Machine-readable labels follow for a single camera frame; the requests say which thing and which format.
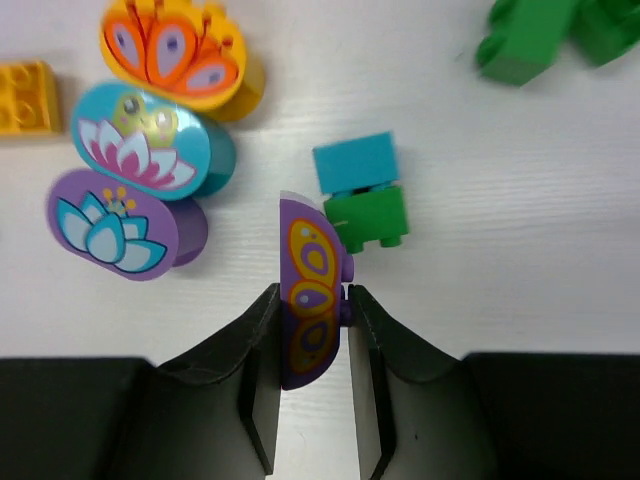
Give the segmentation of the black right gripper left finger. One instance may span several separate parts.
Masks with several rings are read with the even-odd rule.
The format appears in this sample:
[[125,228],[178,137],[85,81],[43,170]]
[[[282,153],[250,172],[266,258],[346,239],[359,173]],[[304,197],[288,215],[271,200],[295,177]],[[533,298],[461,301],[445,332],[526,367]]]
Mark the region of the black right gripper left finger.
[[264,479],[275,464],[280,298],[157,367],[128,415],[110,479]]

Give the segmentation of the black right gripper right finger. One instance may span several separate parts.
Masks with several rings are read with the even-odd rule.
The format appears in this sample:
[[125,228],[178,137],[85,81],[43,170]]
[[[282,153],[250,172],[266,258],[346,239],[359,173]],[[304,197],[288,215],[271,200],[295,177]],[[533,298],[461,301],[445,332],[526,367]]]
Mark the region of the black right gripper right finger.
[[499,478],[465,364],[395,320],[365,287],[351,286],[349,303],[361,478]]

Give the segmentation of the purple butterfly wing lego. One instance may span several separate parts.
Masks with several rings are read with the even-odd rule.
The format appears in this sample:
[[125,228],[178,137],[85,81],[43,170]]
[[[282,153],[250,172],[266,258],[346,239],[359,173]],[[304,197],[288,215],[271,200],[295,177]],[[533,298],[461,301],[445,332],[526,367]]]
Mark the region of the purple butterfly wing lego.
[[304,387],[326,372],[350,322],[344,285],[355,264],[328,218],[307,197],[279,199],[281,387]]

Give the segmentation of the purple lotus oval lego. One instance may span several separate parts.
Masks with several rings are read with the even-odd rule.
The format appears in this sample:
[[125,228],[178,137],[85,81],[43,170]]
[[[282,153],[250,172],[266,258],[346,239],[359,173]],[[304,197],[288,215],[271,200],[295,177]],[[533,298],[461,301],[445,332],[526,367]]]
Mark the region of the purple lotus oval lego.
[[64,249],[133,281],[194,261],[209,236],[194,199],[164,202],[90,169],[71,170],[53,183],[46,216]]

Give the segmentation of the green square lego brick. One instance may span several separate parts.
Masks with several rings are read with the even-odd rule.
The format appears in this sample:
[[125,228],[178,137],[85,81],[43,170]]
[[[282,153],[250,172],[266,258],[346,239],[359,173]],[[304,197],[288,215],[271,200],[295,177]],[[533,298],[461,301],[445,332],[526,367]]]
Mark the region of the green square lego brick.
[[324,211],[349,254],[362,252],[371,241],[378,241],[382,248],[400,246],[409,233],[400,186],[332,197],[324,202]]

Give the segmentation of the teal cube lego brick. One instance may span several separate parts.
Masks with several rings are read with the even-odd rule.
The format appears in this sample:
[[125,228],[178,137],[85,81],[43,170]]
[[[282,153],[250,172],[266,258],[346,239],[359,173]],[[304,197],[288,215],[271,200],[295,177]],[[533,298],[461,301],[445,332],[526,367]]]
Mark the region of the teal cube lego brick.
[[325,195],[385,186],[399,179],[391,132],[317,146],[312,156]]

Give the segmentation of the teal lotus frog oval lego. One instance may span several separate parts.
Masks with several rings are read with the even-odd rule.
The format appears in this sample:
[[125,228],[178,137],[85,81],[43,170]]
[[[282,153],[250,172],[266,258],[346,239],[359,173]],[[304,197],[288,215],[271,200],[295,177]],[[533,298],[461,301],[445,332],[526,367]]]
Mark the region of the teal lotus frog oval lego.
[[121,81],[84,92],[71,133],[90,168],[163,201],[212,195],[236,167],[236,148],[223,127]]

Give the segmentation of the green curved lego brick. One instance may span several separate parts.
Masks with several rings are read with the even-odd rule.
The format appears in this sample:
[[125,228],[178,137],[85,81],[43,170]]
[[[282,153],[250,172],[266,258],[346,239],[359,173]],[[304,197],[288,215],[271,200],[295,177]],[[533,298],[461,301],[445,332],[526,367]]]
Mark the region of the green curved lego brick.
[[490,80],[522,86],[555,62],[577,9],[573,0],[499,0],[475,61]]

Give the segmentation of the green hollow square lego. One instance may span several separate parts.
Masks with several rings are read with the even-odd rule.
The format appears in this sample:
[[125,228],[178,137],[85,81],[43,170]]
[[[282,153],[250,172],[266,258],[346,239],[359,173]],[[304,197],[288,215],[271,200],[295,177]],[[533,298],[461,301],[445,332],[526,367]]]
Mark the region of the green hollow square lego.
[[580,1],[570,34],[592,65],[616,60],[639,42],[639,0]]

